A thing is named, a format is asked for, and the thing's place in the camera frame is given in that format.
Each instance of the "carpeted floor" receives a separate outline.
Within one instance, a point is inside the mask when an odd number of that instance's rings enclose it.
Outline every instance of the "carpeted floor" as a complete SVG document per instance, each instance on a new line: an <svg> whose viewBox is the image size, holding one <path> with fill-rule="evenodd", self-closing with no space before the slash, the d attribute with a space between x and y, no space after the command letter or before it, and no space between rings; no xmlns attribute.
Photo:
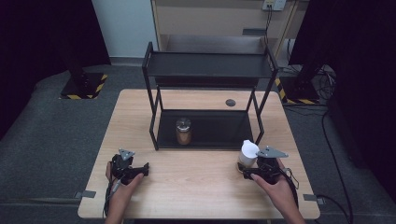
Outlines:
<svg viewBox="0 0 396 224"><path fill-rule="evenodd" d="M73 198L88 182L118 95L123 89L144 89L139 67L101 65L85 69L108 75L97 99L61 100L67 72L36 85L29 104L0 145L1 223L103 223L78 217L78 204L12 203L10 199ZM265 83L259 86L263 90ZM347 211L346 196L321 120L326 106L285 106L305 170L316 194L339 202ZM353 207L354 223L396 223L396 205L369 170L358 169L348 155L329 117L324 120L340 172ZM318 223L347 223L331 201L320 207ZM186 220L127 220L125 223L185 223ZM207 220L190 223L261 223L244 220ZM272 223L285 223L273 220Z"/></svg>

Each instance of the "black curtain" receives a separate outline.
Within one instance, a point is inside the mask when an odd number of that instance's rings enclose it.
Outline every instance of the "black curtain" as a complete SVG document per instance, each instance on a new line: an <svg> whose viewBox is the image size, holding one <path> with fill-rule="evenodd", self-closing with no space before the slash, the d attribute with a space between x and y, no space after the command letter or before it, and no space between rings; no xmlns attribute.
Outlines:
<svg viewBox="0 0 396 224"><path fill-rule="evenodd" d="M0 22L0 138L37 81L81 66L110 64L91 1L1 1Z"/></svg>
<svg viewBox="0 0 396 224"><path fill-rule="evenodd" d="M323 24L335 2L310 1L290 63L306 62L320 30L326 29ZM354 142L364 162L396 202L396 150L392 141L396 135L396 110L392 105L396 99L396 2L342 2L344 6L335 10L336 32L319 43L322 49L331 46L322 62L336 74L333 98L345 118L345 124L339 127L350 130L351 135L345 139Z"/></svg>

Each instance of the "wooden table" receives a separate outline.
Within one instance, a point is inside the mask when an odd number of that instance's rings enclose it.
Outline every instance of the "wooden table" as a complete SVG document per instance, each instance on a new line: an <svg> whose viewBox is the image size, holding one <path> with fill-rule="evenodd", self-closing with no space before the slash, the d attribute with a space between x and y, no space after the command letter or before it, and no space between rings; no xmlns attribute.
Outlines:
<svg viewBox="0 0 396 224"><path fill-rule="evenodd" d="M249 91L162 91L165 108L191 109L244 109L249 94ZM256 92L256 96L261 99L263 92ZM228 99L234 99L236 106L228 107L225 104ZM255 138L258 124L252 106L249 116ZM146 90L124 90L120 93L86 188L96 191L96 195L82 199L78 209L80 217L102 218L107 187L106 163L122 147L135 151L133 167L141 167L146 162L150 165L149 176L144 177L134 193L125 218L282 218L268 195L236 170L239 151L156 151L149 135L150 119ZM319 217L317 203L303 198L304 194L313 194L313 191L275 92L269 95L262 112L262 123L265 133L259 147L272 146L290 155L282 161L300 182L297 190L300 211L307 219ZM212 128L221 132L221 127Z"/></svg>

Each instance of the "lower shelf tier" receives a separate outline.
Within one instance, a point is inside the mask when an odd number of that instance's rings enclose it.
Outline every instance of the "lower shelf tier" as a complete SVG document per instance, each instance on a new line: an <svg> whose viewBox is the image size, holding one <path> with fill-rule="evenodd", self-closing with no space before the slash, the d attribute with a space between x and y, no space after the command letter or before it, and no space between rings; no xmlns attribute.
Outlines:
<svg viewBox="0 0 396 224"><path fill-rule="evenodd" d="M191 121L191 142L177 142L176 122ZM157 135L159 148L210 148L240 150L244 140L253 141L247 111L164 110Z"/></svg>

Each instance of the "white cup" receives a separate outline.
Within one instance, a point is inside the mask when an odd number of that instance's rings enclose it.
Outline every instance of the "white cup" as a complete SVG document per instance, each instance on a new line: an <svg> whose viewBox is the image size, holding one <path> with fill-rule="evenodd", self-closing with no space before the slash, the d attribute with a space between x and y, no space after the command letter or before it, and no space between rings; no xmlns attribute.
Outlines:
<svg viewBox="0 0 396 224"><path fill-rule="evenodd" d="M244 145L242 145L241 152L239 153L239 162L246 167L252 166L257 159L256 153L258 151L260 151L260 149L256 144L249 140L245 140Z"/></svg>

